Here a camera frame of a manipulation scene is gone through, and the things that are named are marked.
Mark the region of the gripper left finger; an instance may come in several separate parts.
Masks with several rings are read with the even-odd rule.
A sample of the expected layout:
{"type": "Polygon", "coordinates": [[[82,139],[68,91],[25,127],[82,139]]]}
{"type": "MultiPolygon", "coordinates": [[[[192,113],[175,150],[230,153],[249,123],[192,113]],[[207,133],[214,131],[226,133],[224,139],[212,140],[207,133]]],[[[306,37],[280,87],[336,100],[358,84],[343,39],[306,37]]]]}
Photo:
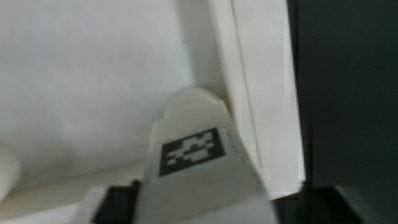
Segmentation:
{"type": "Polygon", "coordinates": [[[89,189],[79,209],[79,224],[136,224],[141,181],[89,189]]]}

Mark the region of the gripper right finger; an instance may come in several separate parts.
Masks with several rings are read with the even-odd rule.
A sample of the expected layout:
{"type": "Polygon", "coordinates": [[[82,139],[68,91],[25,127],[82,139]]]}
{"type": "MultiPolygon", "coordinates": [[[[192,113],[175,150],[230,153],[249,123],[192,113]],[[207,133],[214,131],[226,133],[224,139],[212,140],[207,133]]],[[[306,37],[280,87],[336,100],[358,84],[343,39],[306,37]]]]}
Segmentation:
{"type": "Polygon", "coordinates": [[[303,183],[297,193],[272,200],[280,224],[365,224],[336,186],[303,183]]]}

